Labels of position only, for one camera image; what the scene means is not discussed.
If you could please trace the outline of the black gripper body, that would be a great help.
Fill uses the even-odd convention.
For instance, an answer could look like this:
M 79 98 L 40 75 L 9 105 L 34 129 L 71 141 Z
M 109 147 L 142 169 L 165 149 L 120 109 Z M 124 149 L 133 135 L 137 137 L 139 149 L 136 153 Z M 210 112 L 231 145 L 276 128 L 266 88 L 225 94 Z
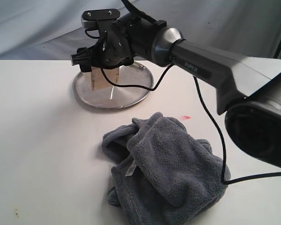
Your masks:
M 114 69 L 130 66 L 134 55 L 130 46 L 131 20 L 92 20 L 87 23 L 86 32 L 99 32 L 97 42 L 86 49 L 86 66 Z

